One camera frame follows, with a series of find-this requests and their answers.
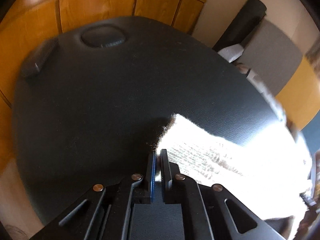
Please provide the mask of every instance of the white wall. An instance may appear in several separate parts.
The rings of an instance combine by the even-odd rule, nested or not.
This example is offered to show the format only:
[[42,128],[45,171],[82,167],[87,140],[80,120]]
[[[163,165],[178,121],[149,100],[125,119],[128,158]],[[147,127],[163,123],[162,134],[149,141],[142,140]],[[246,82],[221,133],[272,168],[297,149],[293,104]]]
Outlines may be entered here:
[[[261,0],[267,6],[266,19],[278,26],[306,53],[319,30],[299,0]],[[193,37],[213,47],[246,0],[207,0]]]

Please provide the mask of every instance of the metal screw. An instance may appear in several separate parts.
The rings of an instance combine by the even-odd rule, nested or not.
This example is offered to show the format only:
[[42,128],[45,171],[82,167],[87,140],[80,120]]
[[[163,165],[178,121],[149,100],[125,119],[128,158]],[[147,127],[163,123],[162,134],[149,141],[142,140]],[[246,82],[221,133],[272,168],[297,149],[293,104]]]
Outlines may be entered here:
[[133,180],[140,180],[142,176],[138,173],[132,174],[131,179]]
[[186,178],[186,176],[183,175],[183,174],[178,173],[178,174],[176,174],[176,175],[174,176],[174,178],[175,178],[176,180],[184,180],[184,179]]
[[212,185],[212,189],[213,189],[214,191],[220,192],[220,191],[223,190],[223,186],[222,186],[221,184],[213,184],[213,185]]
[[102,191],[103,190],[103,185],[102,184],[96,184],[93,186],[93,190],[96,192]]

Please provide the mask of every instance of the wooden cabinet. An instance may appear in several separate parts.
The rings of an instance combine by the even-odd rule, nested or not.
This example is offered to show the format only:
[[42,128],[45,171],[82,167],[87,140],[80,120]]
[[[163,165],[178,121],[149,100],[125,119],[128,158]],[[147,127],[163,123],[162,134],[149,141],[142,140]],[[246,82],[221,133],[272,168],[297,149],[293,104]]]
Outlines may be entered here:
[[11,109],[0,96],[0,174],[13,157],[11,139]]
[[137,0],[134,15],[171,25],[179,0]]
[[56,35],[55,0],[32,8],[0,31],[0,90],[10,102],[23,59],[42,41]]
[[173,27],[185,33],[191,32],[200,15],[202,7],[203,3],[198,0],[181,0]]
[[134,0],[60,0],[63,32],[118,16],[132,15]]

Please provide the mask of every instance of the black metal bracket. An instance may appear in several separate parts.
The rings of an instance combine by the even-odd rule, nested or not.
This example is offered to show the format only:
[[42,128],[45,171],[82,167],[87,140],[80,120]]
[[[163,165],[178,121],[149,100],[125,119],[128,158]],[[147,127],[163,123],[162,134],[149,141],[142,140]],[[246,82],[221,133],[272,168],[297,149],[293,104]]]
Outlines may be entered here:
[[[156,160],[161,167],[160,187],[155,182]],[[162,197],[160,201],[154,196],[157,189],[162,191],[162,194],[156,194],[156,197]],[[148,207],[149,213],[143,213],[142,207]],[[149,228],[155,228],[151,226],[154,222],[150,214],[159,217],[161,211],[167,212],[166,207],[174,207],[172,210],[178,215],[163,217],[156,227],[165,234],[149,238],[146,235]],[[148,214],[148,223],[139,223],[141,216]],[[177,217],[182,220],[182,234],[174,235],[179,230],[173,228],[173,235],[168,235],[164,224],[170,226]],[[96,184],[31,239],[131,240],[137,239],[137,230],[132,229],[136,225],[144,232],[142,239],[283,239],[222,185],[207,187],[180,174],[179,167],[168,161],[166,150],[161,151],[160,158],[150,154],[145,178],[133,174],[110,187]]]

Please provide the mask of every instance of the white knitted cloth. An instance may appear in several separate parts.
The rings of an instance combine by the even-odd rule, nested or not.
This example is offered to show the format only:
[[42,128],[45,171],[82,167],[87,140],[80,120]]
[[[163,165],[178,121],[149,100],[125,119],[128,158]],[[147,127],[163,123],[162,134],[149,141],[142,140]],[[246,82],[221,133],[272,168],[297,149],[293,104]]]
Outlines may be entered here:
[[[266,128],[241,147],[210,135],[177,114],[159,140],[157,153],[167,149],[169,161],[177,163],[181,173],[206,186],[222,184],[263,220],[295,216],[292,239],[307,210],[299,193],[310,186],[311,158],[298,150],[292,138],[284,143],[275,134],[274,144],[265,152],[263,141],[271,136],[268,133]],[[257,145],[260,152],[252,150]]]

